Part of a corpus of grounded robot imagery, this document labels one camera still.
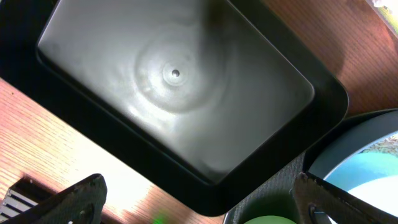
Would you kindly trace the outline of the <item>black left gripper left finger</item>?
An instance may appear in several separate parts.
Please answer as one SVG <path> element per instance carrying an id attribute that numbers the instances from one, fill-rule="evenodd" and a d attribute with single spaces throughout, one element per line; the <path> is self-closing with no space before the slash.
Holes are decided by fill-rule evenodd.
<path id="1" fill-rule="evenodd" d="M 101 174 L 92 174 L 59 193 L 8 219 L 3 224 L 101 224 L 107 186 Z"/>

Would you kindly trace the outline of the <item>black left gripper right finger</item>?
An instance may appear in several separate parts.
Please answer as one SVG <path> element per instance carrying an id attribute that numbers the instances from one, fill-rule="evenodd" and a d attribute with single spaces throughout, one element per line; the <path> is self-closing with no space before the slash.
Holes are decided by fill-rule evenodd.
<path id="1" fill-rule="evenodd" d="M 299 173 L 292 191 L 300 223 L 316 223 L 315 212 L 320 211 L 337 223 L 397 224 L 397 217 L 356 198 L 311 173 Z"/>

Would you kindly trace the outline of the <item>teal green bowl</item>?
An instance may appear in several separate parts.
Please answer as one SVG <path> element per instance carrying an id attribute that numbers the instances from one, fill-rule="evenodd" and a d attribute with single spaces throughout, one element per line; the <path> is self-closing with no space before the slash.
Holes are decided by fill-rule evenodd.
<path id="1" fill-rule="evenodd" d="M 253 218 L 251 220 L 248 220 L 244 224 L 296 224 L 296 223 L 285 217 L 267 215 L 267 216 Z"/>

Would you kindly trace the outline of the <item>light blue small bowl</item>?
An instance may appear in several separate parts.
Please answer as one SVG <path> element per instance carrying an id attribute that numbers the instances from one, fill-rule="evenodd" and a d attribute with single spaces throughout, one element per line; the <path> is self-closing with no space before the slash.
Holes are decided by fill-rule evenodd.
<path id="1" fill-rule="evenodd" d="M 378 152 L 355 154 L 325 180 L 356 198 L 397 216 L 397 158 Z"/>

